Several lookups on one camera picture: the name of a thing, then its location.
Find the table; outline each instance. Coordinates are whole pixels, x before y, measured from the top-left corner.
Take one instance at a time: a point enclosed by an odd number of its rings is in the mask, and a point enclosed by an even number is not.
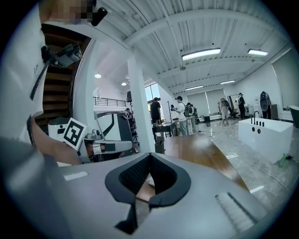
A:
[[[164,141],[164,147],[166,155],[213,168],[249,191],[229,160],[206,135],[168,137]],[[148,203],[154,195],[155,188],[145,181],[136,199]]]
[[[173,123],[165,123],[162,125],[157,125],[155,127],[152,127],[155,142],[157,142],[156,133],[169,132],[169,136],[171,137],[171,132],[173,131],[174,128],[176,129],[176,132],[177,132],[176,135],[178,135],[177,121],[175,121]]]

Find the white pillar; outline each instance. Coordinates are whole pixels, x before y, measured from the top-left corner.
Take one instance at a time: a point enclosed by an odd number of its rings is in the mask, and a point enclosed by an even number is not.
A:
[[[88,126],[88,132],[98,129],[93,114],[94,74],[100,41],[91,40],[80,61],[73,94],[73,118]]]
[[[135,56],[128,59],[128,71],[140,149],[142,153],[155,152],[155,140],[150,124],[143,73]]]

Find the trash can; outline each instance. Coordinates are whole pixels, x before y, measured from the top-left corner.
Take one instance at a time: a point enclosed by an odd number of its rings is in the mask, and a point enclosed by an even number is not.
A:
[[[205,122],[206,122],[206,126],[210,126],[210,116],[205,116]]]
[[[155,152],[159,154],[164,154],[164,136],[157,136],[157,142],[155,143]]]

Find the ceiling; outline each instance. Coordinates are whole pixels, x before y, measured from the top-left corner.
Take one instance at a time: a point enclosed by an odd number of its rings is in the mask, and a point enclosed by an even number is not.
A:
[[[140,59],[147,83],[156,81],[176,94],[198,85],[212,90],[223,81],[238,82],[289,42],[268,8],[255,0],[97,0],[97,5],[108,11],[96,28],[90,27],[108,39],[97,71],[122,91],[129,89],[121,86],[128,56],[119,49]],[[182,61],[184,54],[210,48],[221,52]],[[269,54],[248,55],[249,49]]]

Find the wooden floor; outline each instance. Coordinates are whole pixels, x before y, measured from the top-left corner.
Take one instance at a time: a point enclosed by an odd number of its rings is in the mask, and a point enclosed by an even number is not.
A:
[[[206,135],[168,137],[165,139],[164,148],[166,155],[213,168],[248,190],[233,165]],[[148,203],[154,195],[154,187],[145,182],[136,198]]]

